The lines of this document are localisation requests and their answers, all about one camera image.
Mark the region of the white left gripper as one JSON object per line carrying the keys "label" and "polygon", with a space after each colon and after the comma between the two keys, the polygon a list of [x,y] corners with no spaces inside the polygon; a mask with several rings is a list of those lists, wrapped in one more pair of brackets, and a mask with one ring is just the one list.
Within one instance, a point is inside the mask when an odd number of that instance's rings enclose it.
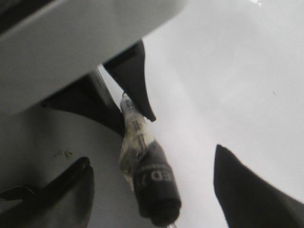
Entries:
{"label": "white left gripper", "polygon": [[141,39],[185,5],[184,0],[1,1],[0,111],[15,114],[43,100],[44,107],[84,116],[124,136],[121,111],[100,71],[91,71],[104,62],[137,110],[156,121]]}

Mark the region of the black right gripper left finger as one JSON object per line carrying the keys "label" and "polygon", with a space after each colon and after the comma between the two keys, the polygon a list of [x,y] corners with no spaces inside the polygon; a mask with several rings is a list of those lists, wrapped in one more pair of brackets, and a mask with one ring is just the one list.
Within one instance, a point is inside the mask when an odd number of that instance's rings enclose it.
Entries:
{"label": "black right gripper left finger", "polygon": [[1,201],[20,202],[0,214],[2,228],[86,228],[95,193],[90,160],[81,157],[48,185],[19,185],[1,192]]}

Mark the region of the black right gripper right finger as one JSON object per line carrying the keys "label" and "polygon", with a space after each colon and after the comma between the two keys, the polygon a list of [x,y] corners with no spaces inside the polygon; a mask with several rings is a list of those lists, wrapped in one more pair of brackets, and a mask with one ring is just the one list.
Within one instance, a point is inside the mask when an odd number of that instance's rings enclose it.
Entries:
{"label": "black right gripper right finger", "polygon": [[304,204],[246,167],[229,149],[215,150],[214,192],[230,228],[302,228]]}

